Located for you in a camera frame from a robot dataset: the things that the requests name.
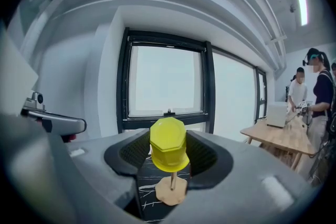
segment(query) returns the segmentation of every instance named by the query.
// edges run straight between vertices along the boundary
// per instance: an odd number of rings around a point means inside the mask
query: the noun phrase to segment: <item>ceiling light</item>
[[[301,26],[308,23],[307,0],[299,0],[301,12]]]

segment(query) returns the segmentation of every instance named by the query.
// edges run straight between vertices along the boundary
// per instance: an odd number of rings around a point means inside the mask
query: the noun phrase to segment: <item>woman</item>
[[[308,65],[313,66],[313,72],[319,73],[313,92],[316,95],[315,105],[308,107],[312,112],[312,121],[308,128],[308,139],[316,152],[323,148],[324,142],[327,141],[326,125],[328,118],[331,116],[331,103],[333,99],[333,82],[330,73],[330,64],[327,55],[315,48],[311,48],[308,53]],[[303,155],[297,166],[297,172],[306,180],[322,180],[321,175],[325,176],[327,171],[321,171],[320,166],[316,169],[314,162],[317,161],[318,154],[311,158]]]

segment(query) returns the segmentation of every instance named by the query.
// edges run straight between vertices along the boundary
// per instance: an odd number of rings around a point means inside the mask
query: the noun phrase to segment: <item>yellow cap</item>
[[[150,142],[154,165],[165,172],[177,172],[186,167],[185,127],[175,118],[159,119],[151,127]]]

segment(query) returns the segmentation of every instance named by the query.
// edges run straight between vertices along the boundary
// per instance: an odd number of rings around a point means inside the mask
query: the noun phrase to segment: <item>white box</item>
[[[287,103],[274,102],[268,105],[266,124],[283,128],[286,123]]]

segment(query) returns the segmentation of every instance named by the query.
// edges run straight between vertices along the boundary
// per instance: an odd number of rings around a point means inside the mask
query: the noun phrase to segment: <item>ponytail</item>
[[[326,55],[323,51],[320,51],[320,55],[323,56],[322,62],[323,62],[324,67],[325,67],[328,71],[330,71],[330,63],[329,63],[329,60],[328,60],[327,55]]]

